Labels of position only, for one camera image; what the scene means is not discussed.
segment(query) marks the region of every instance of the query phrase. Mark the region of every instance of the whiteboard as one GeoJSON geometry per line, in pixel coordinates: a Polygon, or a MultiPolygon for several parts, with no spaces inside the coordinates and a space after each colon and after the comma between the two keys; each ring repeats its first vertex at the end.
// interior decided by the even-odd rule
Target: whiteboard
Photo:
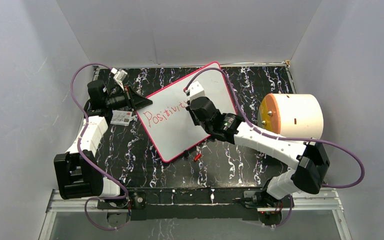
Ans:
{"type": "MultiPolygon", "coordinates": [[[[137,111],[142,126],[165,163],[209,137],[201,126],[194,125],[185,109],[188,98],[183,92],[195,74],[205,68],[221,69],[218,62],[212,62],[149,95],[147,98],[152,100],[152,105],[137,111]]],[[[221,113],[236,113],[227,83],[220,72],[203,72],[195,81],[199,81],[205,95],[221,113]]]]}

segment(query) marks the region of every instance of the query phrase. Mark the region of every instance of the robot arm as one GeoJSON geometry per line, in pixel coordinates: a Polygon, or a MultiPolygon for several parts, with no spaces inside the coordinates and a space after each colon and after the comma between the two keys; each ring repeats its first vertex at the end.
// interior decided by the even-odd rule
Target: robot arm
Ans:
{"type": "Polygon", "coordinates": [[[256,202],[275,203],[297,191],[317,194],[329,168],[329,159],[323,148],[316,143],[284,141],[263,136],[263,133],[281,138],[257,126],[250,127],[241,116],[221,113],[205,96],[198,81],[186,90],[189,111],[194,124],[200,125],[212,138],[235,145],[246,146],[266,153],[288,165],[289,170],[269,179],[256,202]]]}
{"type": "MultiPolygon", "coordinates": [[[[113,68],[111,73],[114,75],[114,82],[105,84],[103,80],[98,79],[87,85],[90,99],[84,110],[89,116],[89,124],[81,139],[80,148],[95,164],[95,154],[111,122],[113,110],[128,107],[135,111],[153,103],[134,92],[130,86],[123,85],[127,72],[113,68]]],[[[80,133],[85,126],[84,119],[80,133]]],[[[53,160],[61,197],[73,199],[119,196],[120,187],[84,161],[77,148],[78,139],[79,136],[65,153],[56,155],[53,160]]]]}

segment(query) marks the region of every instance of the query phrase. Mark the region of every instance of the handwritten text positivity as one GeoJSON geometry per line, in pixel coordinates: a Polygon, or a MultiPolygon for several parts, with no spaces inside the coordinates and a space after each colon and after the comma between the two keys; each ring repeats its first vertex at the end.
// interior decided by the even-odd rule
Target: handwritten text positivity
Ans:
{"type": "Polygon", "coordinates": [[[156,125],[158,123],[161,123],[162,121],[169,119],[170,116],[180,112],[182,109],[186,108],[187,105],[188,104],[186,103],[186,101],[180,101],[178,105],[167,107],[166,109],[164,109],[164,111],[160,111],[157,114],[152,114],[150,111],[146,111],[143,113],[143,115],[148,120],[147,125],[151,128],[152,123],[153,125],[156,125]]]}

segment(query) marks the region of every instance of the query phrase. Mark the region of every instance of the tabletop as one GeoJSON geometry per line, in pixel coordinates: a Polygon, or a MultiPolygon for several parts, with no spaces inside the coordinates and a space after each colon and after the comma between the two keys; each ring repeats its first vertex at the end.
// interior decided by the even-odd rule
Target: tabletop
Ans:
{"type": "MultiPolygon", "coordinates": [[[[125,85],[142,96],[192,73],[197,67],[129,68],[125,85]]],[[[231,79],[246,116],[257,124],[258,109],[269,93],[292,93],[285,66],[222,67],[231,79]]],[[[108,81],[109,70],[99,79],[108,81]]],[[[259,187],[287,170],[287,166],[254,149],[205,140],[170,163],[161,161],[139,120],[129,126],[110,125],[95,156],[99,167],[128,188],[259,187]]]]}

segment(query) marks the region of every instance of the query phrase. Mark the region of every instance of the white panel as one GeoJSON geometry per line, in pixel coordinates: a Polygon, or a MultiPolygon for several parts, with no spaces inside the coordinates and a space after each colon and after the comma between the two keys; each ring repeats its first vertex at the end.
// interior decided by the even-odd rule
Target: white panel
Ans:
{"type": "MultiPolygon", "coordinates": [[[[79,149],[77,148],[77,144],[79,141],[80,133],[86,126],[86,119],[83,119],[83,125],[81,130],[79,131],[75,141],[72,145],[67,149],[66,152],[70,154],[78,154],[79,149]]],[[[104,133],[107,131],[108,125],[107,121],[103,116],[90,116],[89,123],[87,125],[86,131],[84,131],[83,137],[80,142],[80,149],[82,151],[88,150],[91,151],[93,156],[97,153],[97,149],[99,144],[101,143],[101,139],[104,133]]]]}
{"type": "MultiPolygon", "coordinates": [[[[283,137],[279,134],[264,130],[257,126],[255,127],[258,128],[262,133],[275,137],[283,137]]],[[[261,153],[265,153],[272,158],[281,161],[294,170],[297,169],[298,164],[300,163],[297,160],[297,157],[302,156],[306,149],[306,145],[304,145],[303,141],[282,141],[276,140],[276,138],[273,139],[266,137],[254,130],[251,130],[250,126],[246,122],[241,122],[237,127],[237,130],[239,132],[233,136],[234,143],[236,145],[249,147],[261,153]]]]}
{"type": "MultiPolygon", "coordinates": [[[[39,237],[57,188],[53,159],[81,120],[70,80],[87,62],[54,0],[0,0],[0,240],[39,237]]],[[[86,72],[75,85],[80,102],[86,72]]]]}
{"type": "Polygon", "coordinates": [[[279,176],[275,176],[270,180],[267,186],[267,193],[273,196],[277,200],[281,200],[288,194],[293,194],[300,191],[292,181],[292,175],[295,174],[294,169],[290,169],[287,172],[282,173],[279,176]]]}
{"type": "MultiPolygon", "coordinates": [[[[384,0],[324,0],[291,61],[299,93],[324,115],[322,139],[355,152],[363,182],[338,190],[352,239],[384,239],[384,0]]],[[[356,162],[327,148],[329,183],[358,178],[356,162]]]]}
{"type": "Polygon", "coordinates": [[[282,62],[320,0],[146,1],[158,63],[282,62]]]}
{"type": "Polygon", "coordinates": [[[144,67],[281,62],[321,0],[57,0],[91,61],[144,67]]]}
{"type": "Polygon", "coordinates": [[[91,62],[110,67],[157,63],[142,0],[56,1],[91,62]]]}

